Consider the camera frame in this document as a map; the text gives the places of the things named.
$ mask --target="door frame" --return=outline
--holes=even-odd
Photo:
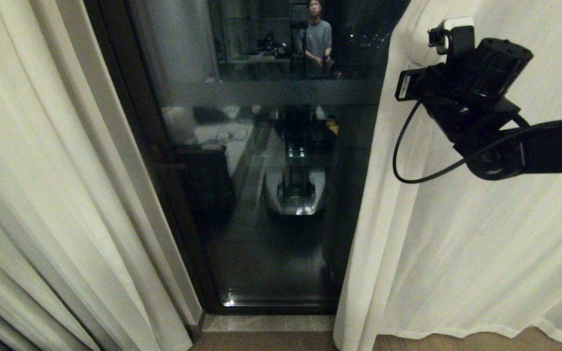
[[[337,305],[232,306],[220,303],[188,198],[187,165],[176,160],[142,58],[126,0],[84,0],[105,64],[158,194],[201,306],[214,314],[328,314]]]

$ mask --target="glass door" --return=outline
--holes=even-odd
[[[306,1],[87,1],[208,312],[335,313],[408,1]]]

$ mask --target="white curtain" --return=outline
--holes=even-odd
[[[412,0],[390,47],[361,214],[334,338],[368,351],[378,334],[422,338],[537,326],[562,341],[562,174],[488,182],[466,167],[420,185],[392,172],[412,102],[396,102],[400,71],[439,61],[426,31],[473,16],[477,43],[509,39],[535,58],[507,97],[531,124],[562,119],[562,2]],[[419,110],[399,155],[406,178],[460,156]]]
[[[186,350],[201,307],[89,28],[0,1],[0,349]]]

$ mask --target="cable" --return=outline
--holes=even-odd
[[[456,169],[457,167],[461,166],[462,164],[465,164],[465,163],[473,160],[474,158],[478,157],[480,154],[485,153],[486,151],[488,151],[490,149],[493,149],[493,147],[496,147],[497,145],[502,144],[503,142],[506,142],[510,138],[514,138],[516,136],[519,136],[520,134],[527,133],[529,131],[533,131],[533,130],[536,130],[536,129],[542,129],[542,128],[545,128],[545,127],[555,126],[556,124],[562,124],[562,120],[554,120],[554,121],[551,121],[551,122],[535,124],[535,126],[521,128],[521,129],[519,129],[519,130],[517,130],[517,131],[515,131],[515,132],[513,132],[513,133],[511,133],[507,136],[499,138],[498,140],[496,140],[495,142],[492,142],[488,146],[485,146],[484,148],[479,149],[475,153],[473,153],[473,154],[471,154],[467,157],[462,158],[462,160],[459,160],[458,162],[455,162],[455,163],[451,164],[450,166],[442,169],[441,171],[439,171],[437,173],[433,173],[431,175],[428,175],[424,178],[419,178],[419,179],[405,179],[405,178],[400,176],[400,174],[398,173],[398,169],[396,167],[396,160],[397,160],[397,157],[398,157],[398,149],[399,149],[399,146],[400,146],[400,142],[402,141],[402,137],[404,135],[404,132],[406,131],[406,128],[409,125],[409,122],[411,122],[411,118],[415,114],[415,111],[418,109],[420,104],[421,104],[421,101],[418,101],[418,102],[416,102],[415,106],[413,106],[413,109],[411,110],[411,113],[409,113],[409,117],[406,119],[406,122],[404,122],[404,126],[402,127],[402,130],[400,131],[399,138],[396,141],[396,147],[394,148],[394,157],[393,157],[394,175],[396,176],[396,178],[398,180],[400,180],[401,182],[406,183],[406,184],[418,184],[418,183],[428,182],[429,180],[433,180],[437,177],[443,176],[444,174],[452,171],[453,169]]]

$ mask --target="label sticker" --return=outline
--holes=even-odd
[[[404,98],[406,96],[406,89],[409,87],[410,81],[411,81],[411,76],[404,76],[402,80],[402,87],[400,87],[399,98]]]

